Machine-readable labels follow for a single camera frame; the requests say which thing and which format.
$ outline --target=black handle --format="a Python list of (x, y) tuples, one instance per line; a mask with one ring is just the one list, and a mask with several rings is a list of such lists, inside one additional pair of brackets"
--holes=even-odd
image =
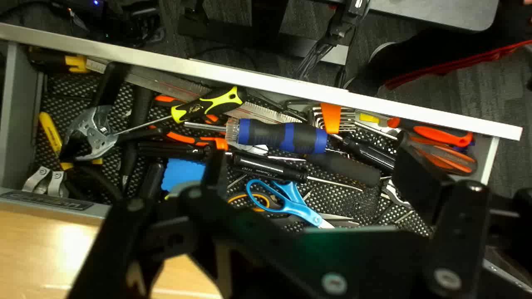
[(130, 127), (148, 121), (153, 97), (155, 97), (155, 92), (151, 89), (133, 86), (131, 116), (128, 119)]
[(308, 154), (306, 159), (329, 172), (336, 172), (366, 185), (377, 185), (381, 182), (379, 169), (356, 159), (347, 159), (337, 152)]
[(150, 137), (163, 136), (163, 134), (165, 134), (163, 127), (136, 129), (136, 131), (130, 131), (126, 134), (120, 134), (116, 144), (123, 144), (123, 142), (135, 140), (135, 139), (150, 139)]
[(238, 142), (268, 144), (289, 152), (324, 152), (328, 132), (303, 122), (266, 124), (239, 119)]
[(234, 154), (233, 164), (244, 169), (253, 169), (254, 172), (268, 175), (271, 179), (296, 180), (296, 182), (304, 182), (308, 179), (308, 174), (304, 169), (299, 169), (289, 164), (273, 162), (264, 157), (243, 157), (239, 154)]
[(371, 144), (364, 144), (361, 140), (356, 140), (352, 137), (344, 139), (346, 149), (357, 159), (369, 162), (384, 172), (392, 172), (396, 165), (396, 157), (392, 154), (387, 154)]
[[(133, 86), (133, 102), (128, 127), (143, 124), (148, 119), (153, 96), (155, 94), (151, 89)], [(128, 142), (121, 150), (120, 179), (125, 189), (128, 189), (130, 177), (135, 170), (136, 155), (135, 142)]]
[(195, 159), (195, 160), (206, 159), (213, 154), (209, 145), (196, 147), (191, 144), (160, 142), (160, 140), (136, 142), (136, 149), (140, 155), (183, 157), (183, 159)]
[(40, 71), (68, 72), (68, 64), (65, 62), (65, 52), (28, 49), (28, 59)]
[(165, 174), (165, 164), (160, 160), (150, 162), (145, 179), (140, 184), (138, 197), (156, 200), (161, 194), (161, 180)]
[(96, 94), (90, 106), (113, 104), (118, 97), (118, 91), (126, 79), (130, 64), (106, 62), (105, 72), (100, 79)]

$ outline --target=wooden surface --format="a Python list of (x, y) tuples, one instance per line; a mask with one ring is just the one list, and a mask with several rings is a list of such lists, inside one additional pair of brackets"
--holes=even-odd
[[(68, 222), (0, 205), (0, 297), (65, 297), (93, 242), (96, 222)], [(188, 258), (165, 265), (153, 297), (219, 297)]]

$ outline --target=orange screwdriver handle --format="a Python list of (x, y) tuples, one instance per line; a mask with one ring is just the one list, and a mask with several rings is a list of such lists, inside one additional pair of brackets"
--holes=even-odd
[(424, 122), (402, 119), (402, 117), (387, 119), (387, 126), (409, 129), (427, 139), (459, 145), (459, 147), (467, 147), (474, 139), (474, 134), (470, 131), (459, 131), (459, 129), (442, 127), (442, 126), (429, 126)]
[(465, 134), (454, 134), (447, 129), (434, 127), (434, 126), (414, 126), (414, 131), (424, 137), (459, 145), (459, 147), (467, 147), (472, 142), (472, 132), (467, 131)]
[(447, 174), (472, 174), (477, 169), (477, 159), (456, 150), (447, 144), (437, 144), (436, 140), (426, 139), (417, 134), (407, 134), (407, 144), (416, 149), (416, 152), (432, 162), (436, 167)]

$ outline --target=drawer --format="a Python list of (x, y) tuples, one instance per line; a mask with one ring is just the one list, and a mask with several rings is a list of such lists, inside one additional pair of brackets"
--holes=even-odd
[[(12, 24), (0, 24), (0, 37), (10, 41), (7, 49), (8, 62), (0, 122), (0, 185), (8, 189), (22, 187), (23, 180), (33, 167), (37, 152), (37, 114), (40, 111), (42, 102), (43, 74), (35, 71), (32, 64), (27, 61), (23, 44), (53, 47), (68, 52), (95, 56), (106, 61), (121, 61), (136, 66), (155, 67), (160, 71), (246, 86), (251, 89), (278, 94), (274, 97), (291, 96), (309, 101), (326, 101), (361, 111), (394, 114), (432, 124), (452, 122), (452, 127), (475, 132), (475, 142), (474, 145), (470, 145), (470, 154), (474, 154), (477, 159), (477, 170), (467, 179), (477, 179), (484, 184), (489, 182), (499, 139), (519, 139), (522, 132), (519, 126), (512, 124), (494, 122), (487, 119), (436, 111), (371, 96), (361, 96), (347, 92), (346, 89), (323, 86), (316, 82), (236, 69), (203, 61), (181, 59), (166, 54), (78, 39), (71, 36)], [(48, 199), (20, 199), (22, 195), (12, 195), (12, 199), (8, 195), (3, 197), (10, 202), (48, 205), (52, 209), (62, 209), (65, 212), (83, 214), (73, 209), (68, 210), (68, 207), (65, 205), (53, 204), (53, 199), (47, 202)]]

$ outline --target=tool drawer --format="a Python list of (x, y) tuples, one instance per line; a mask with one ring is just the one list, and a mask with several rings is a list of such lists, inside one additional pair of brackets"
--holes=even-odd
[[(43, 74), (37, 71), (27, 54), (25, 54), (25, 42), (53, 47), (53, 49), (75, 49), (73, 52), (80, 54), (91, 54), (96, 57), (110, 59), (113, 61), (116, 57), (116, 47), (103, 42), (93, 42), (86, 41), (90, 44), (90, 52), (76, 51), (76, 46), (71, 46), (76, 42), (75, 37), (65, 36), (65, 39), (58, 37), (58, 34), (50, 34), (48, 37), (55, 37), (55, 42), (48, 44), (45, 41), (45, 36), (38, 36), (35, 39), (17, 39), (17, 36), (3, 36), (7, 39), (12, 39), (8, 44), (8, 54), (7, 54), (7, 79), (3, 86), (3, 104), (2, 104), (2, 122), (0, 122), (0, 185), (8, 189), (20, 189), (28, 174), (35, 172), (40, 164), (45, 164), (48, 167), (58, 167), (58, 160), (55, 159), (53, 150), (50, 149), (47, 142), (45, 132), (40, 129), (38, 124), (38, 112), (48, 111), (53, 116), (53, 121), (58, 126), (58, 131), (62, 136), (65, 136), (65, 131), (68, 124), (73, 121), (73, 117), (86, 106), (90, 97), (93, 96), (100, 74), (90, 72), (90, 74)], [(166, 61), (168, 56), (156, 54), (156, 56), (145, 56), (140, 54), (145, 51), (136, 51), (131, 56), (130, 52), (125, 52), (118, 61), (121, 62), (131, 62), (131, 64), (151, 64), (158, 69), (168, 71), (166, 67), (161, 67), (163, 59)], [(150, 62), (146, 59), (150, 57), (161, 57), (160, 62)], [(293, 79), (288, 77), (274, 77), (269, 74), (263, 74), (259, 81), (253, 79), (256, 72), (251, 71), (236, 71), (224, 66), (208, 64), (208, 62), (198, 62), (198, 64), (168, 64), (168, 67), (180, 67), (178, 72), (190, 74), (190, 77), (195, 77), (198, 81), (218, 81), (218, 82), (228, 82), (228, 84), (241, 84), (251, 89), (249, 94), (253, 94), (253, 89), (269, 91), (274, 92), (271, 97), (308, 97), (309, 89), (293, 89), (298, 84), (293, 84)], [(318, 87), (318, 94), (313, 94), (311, 99), (326, 99), (329, 96), (334, 97), (334, 94), (344, 96), (344, 92), (337, 91), (336, 87), (326, 87), (326, 86), (316, 86), (309, 84), (313, 87)], [(120, 89), (118, 101), (115, 102), (115, 107), (111, 111), (111, 126), (116, 131), (121, 131), (126, 127), (126, 114), (131, 106), (133, 97), (133, 86), (125, 84)], [(253, 97), (253, 102), (264, 104), (268, 102), (261, 101), (261, 97)], [(389, 111), (387, 107), (382, 107), (381, 99), (367, 97), (362, 104), (359, 104), (361, 109), (371, 111), (371, 112), (384, 112)], [(344, 106), (354, 107), (357, 102), (341, 101), (346, 102)], [(156, 119), (160, 116), (165, 116), (166, 107), (153, 107), (150, 109), (150, 119)], [(421, 117), (419, 121), (424, 121), (424, 114), (419, 114), (419, 109), (416, 106), (402, 104), (401, 109), (396, 109), (399, 116), (406, 117), (406, 114), (411, 112), (412, 117)], [(489, 174), (492, 169), (492, 162), (495, 159), (499, 137), (514, 137), (519, 134), (517, 127), (510, 127), (507, 131), (505, 124), (497, 122), (475, 122), (472, 117), (461, 117), (457, 116), (457, 122), (470, 124), (467, 127), (477, 129), (474, 144), (469, 145), (467, 152), (475, 157), (477, 169), (470, 175), (454, 175), (456, 179), (477, 179), (480, 182), (489, 180)], [(495, 136), (484, 134), (485, 124), (495, 127)], [(357, 137), (371, 137), (372, 132), (367, 132), (364, 129), (356, 129), (354, 134)], [(369, 139), (374, 142), (379, 142), (377, 145), (384, 144), (384, 149), (389, 149), (386, 140), (382, 142), (382, 137), (379, 139)], [(108, 179), (113, 184), (120, 184), (118, 177), (118, 167), (120, 167), (120, 154), (118, 150), (113, 154), (105, 155), (103, 162), (103, 172), (108, 175)], [(309, 162), (309, 174), (329, 179), (329, 180), (341, 180), (349, 182), (344, 177), (339, 177), (337, 174), (331, 174), (329, 170), (324, 170), (313, 162)], [(136, 169), (136, 174), (133, 177), (135, 184), (140, 184), (143, 175), (143, 167)], [(236, 192), (236, 189), (243, 189), (243, 182), (238, 179), (241, 177), (239, 170), (229, 169), (229, 194)], [(347, 210), (349, 215), (356, 219), (359, 224), (389, 224), (391, 219), (396, 219), (401, 214), (406, 214), (406, 209), (402, 205), (396, 205), (389, 209), (389, 200), (381, 197), (381, 185), (366, 187), (364, 192), (357, 192), (352, 189), (342, 189), (339, 185), (326, 185), (319, 182), (304, 182), (301, 184), (303, 192), (309, 192), (311, 199), (308, 199), (309, 205), (314, 207), (319, 212), (329, 212), (329, 214), (341, 214), (342, 210)], [(3, 194), (3, 200), (10, 202), (22, 202), (22, 204), (37, 204), (37, 205), (47, 205), (52, 209), (62, 209), (66, 212), (76, 212), (85, 214), (83, 207), (76, 205), (73, 209), (58, 204), (50, 204), (47, 199), (28, 199), (25, 195), (20, 195), (18, 192), (13, 192), (12, 195)], [(105, 207), (98, 209), (101, 214), (86, 212), (86, 215), (103, 215)], [(424, 222), (417, 215), (409, 215), (406, 227), (419, 232), (426, 232)]]

